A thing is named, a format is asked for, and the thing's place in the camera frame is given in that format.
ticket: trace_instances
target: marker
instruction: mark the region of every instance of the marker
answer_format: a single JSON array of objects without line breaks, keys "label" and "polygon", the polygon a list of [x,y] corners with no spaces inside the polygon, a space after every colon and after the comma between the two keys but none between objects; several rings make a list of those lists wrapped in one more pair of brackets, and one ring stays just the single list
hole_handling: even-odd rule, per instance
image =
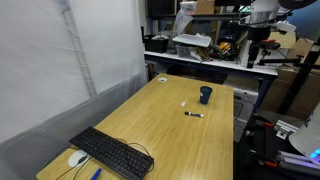
[{"label": "marker", "polygon": [[94,175],[92,176],[92,178],[90,180],[96,180],[98,178],[98,176],[100,175],[102,169],[99,168],[95,173]]},{"label": "marker", "polygon": [[203,114],[197,114],[197,113],[192,113],[192,112],[184,112],[185,115],[189,115],[189,116],[195,116],[195,117],[201,117],[203,118]]}]

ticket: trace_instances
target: keyboard cable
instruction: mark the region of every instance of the keyboard cable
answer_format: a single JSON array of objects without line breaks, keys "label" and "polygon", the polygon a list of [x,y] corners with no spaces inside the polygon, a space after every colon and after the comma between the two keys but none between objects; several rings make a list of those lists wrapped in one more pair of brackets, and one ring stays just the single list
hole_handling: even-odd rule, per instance
[{"label": "keyboard cable", "polygon": [[53,158],[51,158],[49,161],[48,161],[48,163],[43,167],[43,168],[45,168],[45,167],[47,167],[57,156],[59,156],[61,153],[62,153],[62,151],[64,151],[64,150],[66,150],[66,149],[74,149],[74,150],[79,150],[78,148],[75,148],[75,147],[64,147],[64,148],[62,148],[57,154],[55,154],[54,156],[53,156]]},{"label": "keyboard cable", "polygon": [[81,157],[81,158],[78,160],[78,162],[77,162],[76,165],[74,165],[74,166],[71,167],[69,170],[67,170],[66,172],[64,172],[63,174],[61,174],[56,180],[60,179],[61,177],[63,177],[64,175],[66,175],[68,172],[70,172],[72,169],[74,169],[75,167],[77,167],[79,164],[83,163],[83,161],[85,161],[85,160],[87,159],[87,157],[88,157],[88,154],[85,155],[85,156],[83,156],[83,157]]},{"label": "keyboard cable", "polygon": [[[152,156],[150,155],[150,153],[148,152],[147,148],[145,148],[144,146],[142,146],[142,145],[139,144],[139,143],[127,143],[127,141],[125,141],[124,139],[120,139],[120,138],[115,138],[115,139],[124,142],[124,144],[125,144],[126,146],[138,145],[139,147],[141,147],[141,148],[148,154],[148,156],[152,157]],[[147,173],[151,172],[153,169],[154,169],[154,161],[153,161],[153,163],[152,163],[152,169],[149,170]]]},{"label": "keyboard cable", "polygon": [[83,168],[83,166],[84,166],[88,161],[86,161],[85,163],[83,163],[83,164],[81,165],[81,167],[78,169],[78,171],[77,171],[76,174],[74,175],[73,180],[76,179],[77,174],[79,173],[79,171],[81,170],[81,168]]}]

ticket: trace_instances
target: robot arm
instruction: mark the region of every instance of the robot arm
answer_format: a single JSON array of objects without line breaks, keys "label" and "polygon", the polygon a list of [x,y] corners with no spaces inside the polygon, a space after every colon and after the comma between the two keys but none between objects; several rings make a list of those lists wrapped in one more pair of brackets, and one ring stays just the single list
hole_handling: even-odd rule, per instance
[{"label": "robot arm", "polygon": [[240,25],[250,26],[248,40],[251,41],[247,68],[253,68],[254,61],[259,52],[259,43],[268,39],[270,35],[269,22],[277,19],[280,6],[289,9],[286,14],[294,9],[303,8],[316,0],[254,0],[251,3],[251,15],[240,20]]}]

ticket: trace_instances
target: black keyboard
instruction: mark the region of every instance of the black keyboard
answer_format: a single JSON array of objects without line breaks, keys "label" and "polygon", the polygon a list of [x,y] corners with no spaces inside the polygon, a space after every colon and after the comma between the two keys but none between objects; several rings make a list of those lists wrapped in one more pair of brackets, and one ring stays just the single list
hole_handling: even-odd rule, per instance
[{"label": "black keyboard", "polygon": [[69,141],[127,179],[143,179],[153,158],[93,127]]}]

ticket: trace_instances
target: box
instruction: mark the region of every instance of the box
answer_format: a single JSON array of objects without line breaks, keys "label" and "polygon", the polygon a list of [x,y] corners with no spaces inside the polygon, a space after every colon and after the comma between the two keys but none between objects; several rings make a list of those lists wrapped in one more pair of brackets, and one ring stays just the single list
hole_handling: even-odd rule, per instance
[{"label": "box", "polygon": [[[296,35],[295,33],[287,33],[285,35],[282,35],[278,32],[272,32],[269,36],[269,39],[275,39],[276,42],[279,42],[281,44],[281,47],[277,50],[268,50],[271,54],[270,56],[265,56],[264,59],[285,59],[287,56],[289,50],[294,49],[295,48],[295,44],[296,44]],[[244,38],[244,40],[241,43],[241,49],[240,49],[240,53],[239,53],[239,60],[240,60],[240,65],[247,67],[247,63],[248,63],[248,58],[249,58],[249,48],[250,48],[250,43],[251,41],[248,41],[247,38]],[[280,63],[268,63],[265,64],[264,66],[259,66],[256,65],[257,63],[259,63],[260,59],[263,58],[262,54],[263,49],[260,48],[259,53],[258,53],[258,57],[254,62],[254,67],[264,67],[264,68],[270,68],[270,69],[277,69],[279,66],[281,66],[282,64]]]},{"label": "box", "polygon": [[152,52],[158,52],[158,53],[164,53],[167,50],[168,45],[168,39],[152,39],[154,35],[147,35],[143,37],[144,43],[145,43],[145,50],[146,51],[152,51]]},{"label": "box", "polygon": [[[297,73],[298,71],[294,68],[280,68],[278,71],[279,75],[273,81],[260,108],[277,112]],[[286,115],[306,120],[320,101],[319,82],[320,75],[311,72]]]},{"label": "box", "polygon": [[196,15],[214,14],[214,3],[215,1],[198,0]]},{"label": "box", "polygon": [[223,85],[234,89],[234,117],[248,121],[259,95],[258,80],[229,75]]},{"label": "box", "polygon": [[[291,49],[288,52],[287,57],[288,58],[296,58],[297,55],[303,56],[301,63],[305,61],[305,58],[307,57],[308,53],[310,52],[312,45],[314,41],[310,39],[300,38],[296,42],[294,49]],[[292,67],[293,69],[296,69],[292,64],[285,64],[286,66]],[[315,65],[320,65],[320,57],[318,57],[317,61],[315,62]],[[320,75],[319,69],[312,69],[311,73]]]}]

